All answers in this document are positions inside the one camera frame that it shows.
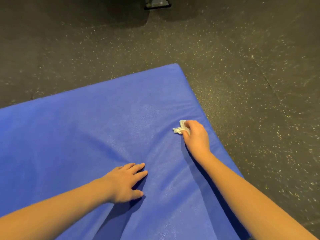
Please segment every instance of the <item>metal object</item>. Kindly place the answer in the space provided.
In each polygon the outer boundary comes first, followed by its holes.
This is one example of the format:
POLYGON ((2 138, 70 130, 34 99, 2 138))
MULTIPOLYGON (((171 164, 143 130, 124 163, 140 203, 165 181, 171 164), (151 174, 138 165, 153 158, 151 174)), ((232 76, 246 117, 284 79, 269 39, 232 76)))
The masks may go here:
POLYGON ((146 0, 146 6, 144 7, 144 9, 150 10, 150 9, 156 9, 156 8, 169 8, 169 7, 171 7, 169 0, 146 0))

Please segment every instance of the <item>hand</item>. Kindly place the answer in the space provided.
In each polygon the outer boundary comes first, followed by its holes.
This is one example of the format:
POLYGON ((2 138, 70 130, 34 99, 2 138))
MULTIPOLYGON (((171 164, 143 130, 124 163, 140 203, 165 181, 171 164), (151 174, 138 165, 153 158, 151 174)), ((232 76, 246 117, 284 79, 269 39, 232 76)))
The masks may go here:
POLYGON ((209 137, 202 124, 195 120, 187 120, 184 125, 190 129, 190 135, 183 130, 182 135, 187 148, 198 161, 203 155, 210 153, 209 137))
POLYGON ((132 190, 132 187, 141 179, 143 179, 148 171, 142 171, 144 163, 135 164, 129 163, 127 165, 116 167, 102 178, 97 179, 102 188, 107 188, 104 193, 104 202, 123 203, 130 200, 138 199, 143 196, 141 190, 132 190))

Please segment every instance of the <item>person's right arm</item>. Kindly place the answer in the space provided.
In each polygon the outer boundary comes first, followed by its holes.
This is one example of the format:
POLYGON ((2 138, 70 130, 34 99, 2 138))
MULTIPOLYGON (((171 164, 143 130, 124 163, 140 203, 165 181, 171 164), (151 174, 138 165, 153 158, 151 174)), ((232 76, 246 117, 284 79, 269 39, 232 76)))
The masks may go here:
POLYGON ((225 166, 211 152, 209 137, 197 121, 186 121, 183 138, 194 159, 208 173, 223 198, 256 240, 317 240, 257 188, 225 166))

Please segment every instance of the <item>person's left arm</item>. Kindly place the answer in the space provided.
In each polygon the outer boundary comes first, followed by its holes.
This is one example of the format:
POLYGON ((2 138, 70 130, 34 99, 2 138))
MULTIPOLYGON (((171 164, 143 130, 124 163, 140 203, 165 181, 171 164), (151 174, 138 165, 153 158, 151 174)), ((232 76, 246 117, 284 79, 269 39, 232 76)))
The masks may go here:
POLYGON ((0 218, 0 239, 49 240, 103 203, 122 203, 143 196, 132 187, 148 172, 144 163, 117 167, 104 177, 0 218))

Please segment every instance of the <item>person's left hand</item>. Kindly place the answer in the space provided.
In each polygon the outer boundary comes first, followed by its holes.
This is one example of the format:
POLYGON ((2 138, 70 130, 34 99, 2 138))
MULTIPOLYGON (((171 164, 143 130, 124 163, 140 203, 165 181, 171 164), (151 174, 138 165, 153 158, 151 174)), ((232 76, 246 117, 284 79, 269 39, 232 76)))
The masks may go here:
POLYGON ((138 199, 143 196, 141 190, 132 190, 132 187, 141 179, 143 179, 148 171, 142 171, 144 163, 135 164, 129 163, 127 165, 116 167, 102 178, 97 179, 99 185, 104 187, 102 193, 105 202, 123 203, 130 200, 138 199))

